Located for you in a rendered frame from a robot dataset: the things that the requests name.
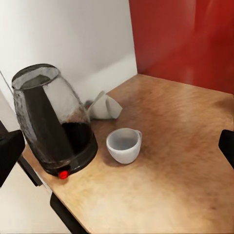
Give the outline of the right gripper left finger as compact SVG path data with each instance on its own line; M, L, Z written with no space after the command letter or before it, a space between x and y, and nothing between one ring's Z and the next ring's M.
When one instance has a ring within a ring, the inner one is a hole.
M0 134L0 188L25 150L25 144L21 130Z

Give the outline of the coffee cup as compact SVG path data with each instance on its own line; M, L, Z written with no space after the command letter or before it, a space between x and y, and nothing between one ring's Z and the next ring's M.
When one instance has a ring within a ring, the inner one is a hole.
M107 138L106 146L112 157L121 163L131 163L139 154L142 133L131 128L113 131Z

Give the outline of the electric kettle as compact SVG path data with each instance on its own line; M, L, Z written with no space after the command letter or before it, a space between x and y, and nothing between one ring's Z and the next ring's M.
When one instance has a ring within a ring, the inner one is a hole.
M94 160L98 144L90 119L58 68L26 67L14 75L11 88L25 141L46 173L66 179Z

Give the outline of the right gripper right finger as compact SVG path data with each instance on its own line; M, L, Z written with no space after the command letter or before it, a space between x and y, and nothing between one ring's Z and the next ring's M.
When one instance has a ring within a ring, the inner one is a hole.
M223 130L218 146L234 169L234 132Z

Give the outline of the paper coffee filter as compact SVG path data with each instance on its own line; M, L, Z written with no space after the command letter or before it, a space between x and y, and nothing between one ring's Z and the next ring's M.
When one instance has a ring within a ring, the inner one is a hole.
M86 110L89 119L117 119L122 107L102 90L89 109Z

